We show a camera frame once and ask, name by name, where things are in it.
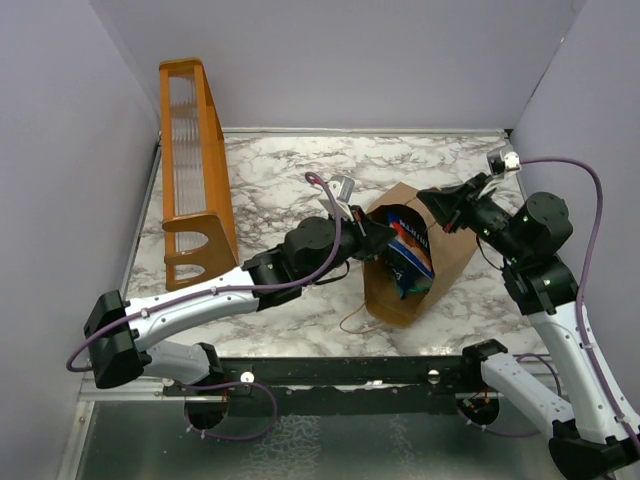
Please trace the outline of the brown paper bag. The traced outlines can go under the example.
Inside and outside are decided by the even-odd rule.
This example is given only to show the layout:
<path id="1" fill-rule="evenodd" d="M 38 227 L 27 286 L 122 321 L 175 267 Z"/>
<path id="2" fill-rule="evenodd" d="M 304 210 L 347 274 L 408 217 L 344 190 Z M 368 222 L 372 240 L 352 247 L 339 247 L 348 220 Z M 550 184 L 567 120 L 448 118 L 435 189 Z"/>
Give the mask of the brown paper bag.
<path id="1" fill-rule="evenodd" d="M 358 330 L 350 330 L 340 324 L 343 331 L 364 334 L 383 326 L 406 328 L 412 325 L 445 296 L 473 257 L 476 251 L 475 235 L 468 230 L 445 232 L 416 198 L 417 193 L 416 188 L 398 183 L 376 199 L 367 213 L 377 208 L 404 205 L 424 219 L 435 274 L 430 291 L 409 294 L 401 299 L 395 290 L 394 273 L 386 263 L 386 249 L 377 259 L 363 264 L 364 299 L 354 311 L 367 311 L 376 324 Z"/>

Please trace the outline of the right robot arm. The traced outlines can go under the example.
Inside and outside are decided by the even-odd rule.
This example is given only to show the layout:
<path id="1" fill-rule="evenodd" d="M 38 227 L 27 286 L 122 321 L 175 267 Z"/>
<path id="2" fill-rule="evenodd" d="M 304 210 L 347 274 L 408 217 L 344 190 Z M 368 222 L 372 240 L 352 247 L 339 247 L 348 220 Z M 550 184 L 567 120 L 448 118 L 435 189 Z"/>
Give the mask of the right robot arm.
<path id="1" fill-rule="evenodd" d="M 565 478 L 612 474 L 639 459 L 639 416 L 621 405 L 622 393 L 578 303 L 578 283 L 557 255 L 573 232 L 567 205 L 536 192 L 511 215 L 493 201 L 494 190 L 492 178 L 480 173 L 416 197 L 444 232 L 468 228 L 503 257 L 509 296 L 543 341 L 566 394 L 552 392 L 495 341 L 464 349 L 476 357 L 460 365 L 461 383 L 504 395 L 544 436 Z"/>

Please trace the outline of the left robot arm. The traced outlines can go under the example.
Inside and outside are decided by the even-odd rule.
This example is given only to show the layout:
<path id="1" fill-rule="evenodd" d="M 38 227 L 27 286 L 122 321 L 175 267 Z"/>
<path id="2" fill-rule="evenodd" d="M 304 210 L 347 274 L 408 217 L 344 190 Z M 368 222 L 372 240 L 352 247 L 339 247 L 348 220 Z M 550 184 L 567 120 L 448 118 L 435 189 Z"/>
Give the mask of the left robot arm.
<path id="1" fill-rule="evenodd" d="M 99 389 L 142 376 L 167 378 L 195 392 L 214 392 L 223 376 L 214 348 L 171 336 L 226 317 L 252 314 L 300 297 L 304 287 L 350 259 L 368 261 L 395 238 L 394 228 L 354 208 L 350 219 L 309 217 L 274 248 L 211 280 L 155 297 L 99 297 L 84 334 Z"/>

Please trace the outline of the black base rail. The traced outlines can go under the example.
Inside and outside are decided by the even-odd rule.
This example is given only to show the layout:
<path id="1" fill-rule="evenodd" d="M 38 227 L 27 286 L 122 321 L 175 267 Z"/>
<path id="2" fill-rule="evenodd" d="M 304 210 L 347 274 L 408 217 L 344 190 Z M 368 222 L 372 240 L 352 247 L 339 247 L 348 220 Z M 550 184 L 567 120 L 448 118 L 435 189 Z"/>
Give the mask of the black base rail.
<path id="1" fill-rule="evenodd" d="M 479 362 L 460 355 L 403 357 L 223 358 L 224 379 L 244 373 L 256 385 L 196 391 L 179 383 L 163 389 L 189 405 L 222 402 L 238 417 L 279 415 L 454 414 L 458 399 L 491 388 Z"/>

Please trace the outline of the orange wooden rack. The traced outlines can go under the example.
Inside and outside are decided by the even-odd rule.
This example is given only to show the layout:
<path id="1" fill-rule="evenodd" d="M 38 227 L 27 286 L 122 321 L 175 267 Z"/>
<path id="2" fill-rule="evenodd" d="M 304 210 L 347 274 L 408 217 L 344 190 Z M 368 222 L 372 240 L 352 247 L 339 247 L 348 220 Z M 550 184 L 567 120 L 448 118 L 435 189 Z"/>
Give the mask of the orange wooden rack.
<path id="1" fill-rule="evenodd" d="M 166 289 L 239 264 L 225 139 L 198 58 L 159 65 Z"/>

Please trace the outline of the green snack packet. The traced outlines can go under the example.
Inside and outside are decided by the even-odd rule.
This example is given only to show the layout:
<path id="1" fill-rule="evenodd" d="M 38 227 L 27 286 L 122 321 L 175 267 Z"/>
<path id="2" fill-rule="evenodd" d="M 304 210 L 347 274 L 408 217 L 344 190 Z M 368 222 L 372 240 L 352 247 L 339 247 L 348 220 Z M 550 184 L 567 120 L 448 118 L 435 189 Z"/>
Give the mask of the green snack packet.
<path id="1" fill-rule="evenodd" d="M 428 276 L 418 275 L 410 277 L 408 274 L 398 277 L 395 281 L 395 290 L 401 299 L 409 294 L 427 293 L 432 287 L 433 280 Z"/>

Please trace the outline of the dark blue snack packet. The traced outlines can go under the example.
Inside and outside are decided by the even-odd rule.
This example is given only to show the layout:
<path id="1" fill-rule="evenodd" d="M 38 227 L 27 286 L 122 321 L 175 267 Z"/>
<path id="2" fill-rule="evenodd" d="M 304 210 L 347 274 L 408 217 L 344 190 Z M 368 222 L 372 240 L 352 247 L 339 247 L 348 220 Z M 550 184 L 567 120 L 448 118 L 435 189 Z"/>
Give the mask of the dark blue snack packet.
<path id="1" fill-rule="evenodd" d="M 410 277 L 428 276 L 433 280 L 435 274 L 424 219 L 415 210 L 396 205 L 389 208 L 388 220 L 397 232 L 386 250 L 386 263 L 395 279 L 408 274 Z"/>

